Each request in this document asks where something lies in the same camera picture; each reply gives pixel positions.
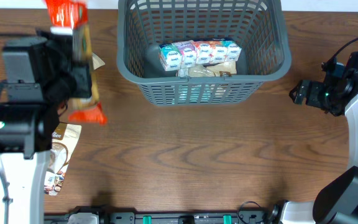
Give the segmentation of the teal wipes packet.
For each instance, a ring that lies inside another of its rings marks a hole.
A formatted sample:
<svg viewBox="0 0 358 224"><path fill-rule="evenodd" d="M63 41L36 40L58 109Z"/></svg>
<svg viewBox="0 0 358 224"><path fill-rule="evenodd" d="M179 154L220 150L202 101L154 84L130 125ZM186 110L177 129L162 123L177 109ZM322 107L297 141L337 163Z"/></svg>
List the teal wipes packet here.
<svg viewBox="0 0 358 224"><path fill-rule="evenodd" d="M214 85L180 85L178 98L172 100L172 104L207 103L213 93Z"/></svg>

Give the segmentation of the Kleenex tissue multipack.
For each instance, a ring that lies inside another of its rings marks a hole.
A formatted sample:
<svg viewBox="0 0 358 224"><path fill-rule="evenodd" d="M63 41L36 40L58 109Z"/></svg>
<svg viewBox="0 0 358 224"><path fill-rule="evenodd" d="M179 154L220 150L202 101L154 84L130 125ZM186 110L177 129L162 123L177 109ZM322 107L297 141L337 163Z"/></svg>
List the Kleenex tissue multipack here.
<svg viewBox="0 0 358 224"><path fill-rule="evenodd" d="M214 65L236 62L242 48L232 39L193 39L159 45L159 59L165 71L191 68L196 65Z"/></svg>

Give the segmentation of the orange cracker box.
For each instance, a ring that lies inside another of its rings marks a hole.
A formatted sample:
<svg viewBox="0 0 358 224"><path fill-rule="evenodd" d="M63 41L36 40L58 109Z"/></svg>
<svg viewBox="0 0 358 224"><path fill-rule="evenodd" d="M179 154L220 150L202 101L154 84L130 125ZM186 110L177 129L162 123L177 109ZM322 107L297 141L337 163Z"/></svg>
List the orange cracker box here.
<svg viewBox="0 0 358 224"><path fill-rule="evenodd" d="M71 98L73 112L68 119L75 122L106 124L108 119L99 101L98 84L93 69L88 2L77 0L45 0L54 34L74 37L76 59L88 60L91 67L91 93L89 98Z"/></svg>

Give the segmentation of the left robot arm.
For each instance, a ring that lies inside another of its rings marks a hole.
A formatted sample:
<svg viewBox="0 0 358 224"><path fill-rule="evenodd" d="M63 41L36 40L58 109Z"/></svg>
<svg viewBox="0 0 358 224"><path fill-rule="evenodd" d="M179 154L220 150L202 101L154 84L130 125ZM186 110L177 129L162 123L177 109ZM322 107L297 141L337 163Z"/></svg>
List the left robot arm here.
<svg viewBox="0 0 358 224"><path fill-rule="evenodd" d="M54 27L9 40L0 81L0 223L42 223L59 110L91 96L90 32Z"/></svg>

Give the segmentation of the white snack pouch back side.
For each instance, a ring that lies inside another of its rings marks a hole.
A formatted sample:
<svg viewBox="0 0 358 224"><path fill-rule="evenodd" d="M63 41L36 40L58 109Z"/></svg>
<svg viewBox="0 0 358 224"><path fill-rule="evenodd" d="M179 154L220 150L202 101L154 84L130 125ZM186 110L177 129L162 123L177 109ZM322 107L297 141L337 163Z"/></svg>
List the white snack pouch back side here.
<svg viewBox="0 0 358 224"><path fill-rule="evenodd" d="M99 56L97 56L95 53L92 53L92 61L93 61L93 69L94 70L105 65L105 62Z"/></svg>

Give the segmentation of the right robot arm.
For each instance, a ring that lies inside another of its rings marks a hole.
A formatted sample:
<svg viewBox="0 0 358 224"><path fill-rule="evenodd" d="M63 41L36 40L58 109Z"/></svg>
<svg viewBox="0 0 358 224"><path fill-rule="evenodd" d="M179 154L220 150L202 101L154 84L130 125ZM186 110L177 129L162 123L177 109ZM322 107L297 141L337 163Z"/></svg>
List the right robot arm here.
<svg viewBox="0 0 358 224"><path fill-rule="evenodd" d="M323 82L301 80L289 96L333 116L345 116L349 128L347 170L310 202L286 201L275 223L358 223L358 52L345 65L332 58L322 64Z"/></svg>

